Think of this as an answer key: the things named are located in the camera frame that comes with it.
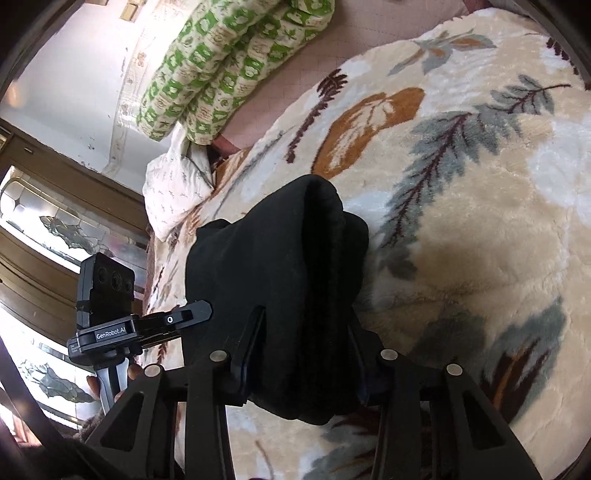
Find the person's left hand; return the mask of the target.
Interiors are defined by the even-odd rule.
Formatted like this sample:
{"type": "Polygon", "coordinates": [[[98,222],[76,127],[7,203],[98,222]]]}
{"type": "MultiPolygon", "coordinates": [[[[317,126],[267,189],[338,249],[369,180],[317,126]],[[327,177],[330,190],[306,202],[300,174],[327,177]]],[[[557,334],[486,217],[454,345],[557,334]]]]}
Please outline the person's left hand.
{"type": "MultiPolygon", "coordinates": [[[[139,366],[137,364],[130,364],[127,368],[128,380],[129,381],[135,380],[142,372],[143,372],[143,369],[141,366],[139,366]]],[[[86,381],[87,381],[87,384],[88,384],[88,387],[91,391],[92,396],[95,397],[97,400],[99,400],[100,394],[102,392],[102,386],[101,386],[100,379],[97,376],[87,376],[86,381]]]]}

